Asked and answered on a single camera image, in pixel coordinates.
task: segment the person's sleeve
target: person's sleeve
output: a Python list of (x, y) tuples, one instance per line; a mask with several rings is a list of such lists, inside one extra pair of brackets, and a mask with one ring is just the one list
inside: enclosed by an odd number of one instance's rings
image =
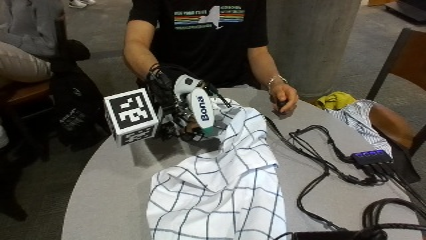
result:
[(0, 42), (5, 42), (17, 47), (21, 47), (23, 44), (22, 37), (9, 33), (11, 21), (13, 21), (13, 15), (11, 15), (11, 6), (7, 1), (3, 2), (2, 13), (3, 13), (5, 24), (2, 24), (2, 27), (0, 27)]
[(158, 20), (160, 16), (160, 0), (132, 0), (134, 7), (130, 13), (130, 19), (142, 20), (150, 22), (154, 26), (158, 26)]
[(264, 47), (268, 45), (267, 0), (258, 1), (258, 7), (252, 14), (250, 19), (251, 31), (248, 47)]
[(57, 55), (58, 38), (55, 20), (61, 17), (65, 12), (61, 1), (54, 0), (39, 0), (34, 1), (37, 4), (37, 21), (38, 21), (38, 36), (25, 35), (23, 37), (9, 33), (5, 39), (0, 39), (6, 43), (10, 43), (19, 47), (23, 51), (30, 54), (50, 58)]
[(7, 4), (7, 2), (3, 2), (3, 5), (0, 3), (2, 9), (2, 24), (0, 24), (0, 30), (2, 31), (9, 31), (10, 26), (11, 26), (11, 21), (13, 21), (13, 16), (11, 16), (11, 8)]

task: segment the cloth fold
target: cloth fold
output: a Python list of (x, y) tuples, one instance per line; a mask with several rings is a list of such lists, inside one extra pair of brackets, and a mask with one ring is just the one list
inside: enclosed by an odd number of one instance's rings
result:
[(373, 145), (375, 149), (384, 150), (392, 157), (392, 147), (388, 140), (380, 135), (372, 125), (371, 110), (375, 101), (361, 99), (349, 104), (340, 111), (327, 109), (339, 120), (348, 124)]
[(262, 240), (287, 231), (266, 119), (236, 102), (230, 109), (215, 102), (220, 149), (152, 178), (147, 217), (154, 239)]

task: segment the gray table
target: gray table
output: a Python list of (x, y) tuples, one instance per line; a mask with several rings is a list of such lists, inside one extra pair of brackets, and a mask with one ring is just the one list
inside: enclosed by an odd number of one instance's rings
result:
[[(255, 89), (223, 89), (222, 93), (242, 105), (255, 107), (275, 122), (284, 135), (312, 124), (325, 126), (348, 155), (372, 150), (372, 146), (332, 115), (300, 101), (288, 117), (272, 113), (268, 93)], [(341, 163), (325, 137), (314, 132), (306, 135), (320, 154), (352, 175), (364, 174), (349, 164)], [(321, 167), (290, 150), (270, 131), (268, 142), (280, 162), (278, 169), (286, 198), (288, 231), (325, 231), (323, 224), (314, 221), (296, 207), (296, 198), (307, 184), (320, 176)], [(110, 138), (99, 148), (82, 173), (70, 199), (63, 227), (65, 240), (135, 240), (151, 239), (146, 210), (151, 191), (151, 177), (162, 169), (176, 165), (188, 156), (208, 151), (171, 139), (140, 141), (142, 151), (130, 146), (118, 148)], [(351, 229), (361, 229), (361, 214), (365, 207), (383, 198), (409, 199), (393, 184), (380, 187), (360, 187), (343, 182), (336, 175), (316, 187), (304, 200), (307, 209)], [(389, 206), (384, 210), (383, 222), (419, 223), (416, 215), (403, 207)], [(388, 231), (389, 239), (421, 239), (416, 231)]]

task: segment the wooden chair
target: wooden chair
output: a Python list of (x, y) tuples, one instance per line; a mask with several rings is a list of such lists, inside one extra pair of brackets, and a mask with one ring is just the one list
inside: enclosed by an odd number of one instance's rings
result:
[[(426, 91), (426, 32), (403, 29), (367, 99), (375, 100), (391, 73)], [(426, 125), (415, 134), (401, 116), (391, 110), (380, 112), (380, 117), (372, 119), (373, 125), (383, 127), (384, 134), (405, 146), (413, 156), (426, 140)]]
[[(59, 58), (67, 56), (67, 28), (66, 28), (66, 14), (62, 15), (55, 21), (57, 24), (57, 36), (58, 36), (58, 52)], [(42, 144), (41, 141), (33, 135), (27, 124), (33, 117), (47, 113), (54, 109), (54, 103), (51, 100), (50, 80), (38, 83), (23, 83), (19, 79), (13, 79), (10, 85), (0, 89), (0, 110), (6, 118), (13, 122), (27, 144), (34, 148), (43, 160), (49, 159), (49, 147), (47, 144)], [(22, 109), (39, 103), (47, 103), (46, 108), (37, 108), (34, 112), (29, 111), (23, 113)]]

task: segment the gray wall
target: gray wall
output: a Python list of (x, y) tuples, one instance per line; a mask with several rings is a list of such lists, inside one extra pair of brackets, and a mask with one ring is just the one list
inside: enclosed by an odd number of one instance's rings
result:
[(270, 51), (304, 100), (331, 93), (361, 0), (268, 0)]

